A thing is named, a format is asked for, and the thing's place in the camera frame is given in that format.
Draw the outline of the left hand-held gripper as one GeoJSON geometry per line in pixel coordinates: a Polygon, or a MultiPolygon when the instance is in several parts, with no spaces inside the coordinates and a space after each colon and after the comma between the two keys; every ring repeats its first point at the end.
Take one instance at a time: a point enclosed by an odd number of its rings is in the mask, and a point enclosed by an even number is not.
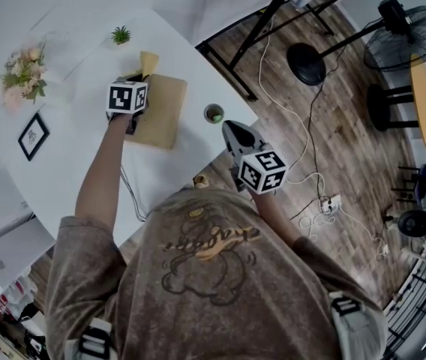
{"type": "Polygon", "coordinates": [[[147,94],[151,75],[133,73],[119,76],[109,85],[106,100],[106,117],[109,122],[118,116],[127,116],[126,134],[134,135],[140,116],[148,108],[147,94]]]}

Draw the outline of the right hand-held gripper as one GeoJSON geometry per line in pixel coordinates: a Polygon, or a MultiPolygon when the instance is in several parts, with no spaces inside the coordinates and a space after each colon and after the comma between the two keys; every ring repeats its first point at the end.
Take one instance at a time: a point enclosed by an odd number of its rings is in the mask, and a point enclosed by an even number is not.
{"type": "Polygon", "coordinates": [[[230,173],[238,192],[248,189],[266,194],[284,184],[287,164],[257,130],[239,121],[226,120],[222,134],[233,157],[230,173]]]}

